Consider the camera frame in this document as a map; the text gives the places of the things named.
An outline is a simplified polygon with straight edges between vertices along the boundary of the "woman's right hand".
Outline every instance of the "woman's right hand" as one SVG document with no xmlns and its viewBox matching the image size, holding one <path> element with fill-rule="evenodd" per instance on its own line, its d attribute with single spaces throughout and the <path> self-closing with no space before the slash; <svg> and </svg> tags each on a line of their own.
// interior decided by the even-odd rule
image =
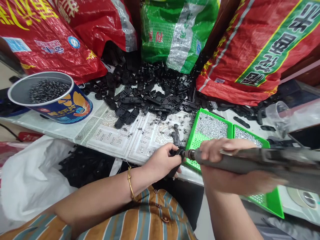
<svg viewBox="0 0 320 240">
<path fill-rule="evenodd" d="M 213 139 L 203 141 L 200 146 L 202 159 L 211 162 L 221 161 L 220 150 L 235 151 L 254 148 L 256 145 L 247 139 Z M 206 188 L 219 192 L 251 196 L 272 192 L 277 185 L 284 185 L 286 180 L 264 171 L 253 171 L 239 175 L 217 168 L 201 165 L 202 177 Z"/>
</svg>

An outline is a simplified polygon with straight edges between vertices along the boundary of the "green woven sack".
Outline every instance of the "green woven sack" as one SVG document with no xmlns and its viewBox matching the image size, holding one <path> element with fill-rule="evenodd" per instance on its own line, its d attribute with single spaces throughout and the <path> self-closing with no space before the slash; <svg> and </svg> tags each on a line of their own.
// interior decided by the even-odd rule
<svg viewBox="0 0 320 240">
<path fill-rule="evenodd" d="M 219 0 L 146 0 L 141 8 L 142 59 L 190 73 L 217 20 Z"/>
</svg>

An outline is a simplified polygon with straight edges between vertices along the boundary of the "striped shirt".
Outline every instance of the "striped shirt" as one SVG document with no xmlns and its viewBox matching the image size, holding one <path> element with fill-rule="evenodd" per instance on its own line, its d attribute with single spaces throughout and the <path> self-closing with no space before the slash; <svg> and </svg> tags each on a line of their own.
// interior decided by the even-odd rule
<svg viewBox="0 0 320 240">
<path fill-rule="evenodd" d="M 78 240 L 196 240 L 178 202 L 165 190 L 148 187 L 137 203 L 82 233 Z M 70 240 L 71 228 L 56 215 L 40 215 L 0 240 Z"/>
</svg>

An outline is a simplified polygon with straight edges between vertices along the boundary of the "clear plastic cup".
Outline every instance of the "clear plastic cup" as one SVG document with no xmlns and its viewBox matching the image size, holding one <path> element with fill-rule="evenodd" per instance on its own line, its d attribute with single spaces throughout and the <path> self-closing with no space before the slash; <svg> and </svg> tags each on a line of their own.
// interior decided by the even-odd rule
<svg viewBox="0 0 320 240">
<path fill-rule="evenodd" d="M 291 111 L 284 102 L 279 101 L 266 107 L 266 115 L 272 122 L 289 123 Z"/>
</svg>

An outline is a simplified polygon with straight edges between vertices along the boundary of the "blue printed can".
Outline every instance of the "blue printed can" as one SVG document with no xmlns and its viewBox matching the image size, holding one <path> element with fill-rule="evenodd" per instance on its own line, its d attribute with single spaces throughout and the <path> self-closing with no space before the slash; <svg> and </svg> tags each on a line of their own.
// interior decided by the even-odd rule
<svg viewBox="0 0 320 240">
<path fill-rule="evenodd" d="M 44 79 L 68 83 L 70 88 L 61 97 L 44 103 L 32 104 L 29 100 L 29 90 Z M 61 72 L 41 72 L 22 78 L 10 87 L 8 97 L 12 102 L 35 110 L 62 124 L 76 123 L 85 119 L 93 108 L 92 102 L 73 79 Z"/>
</svg>

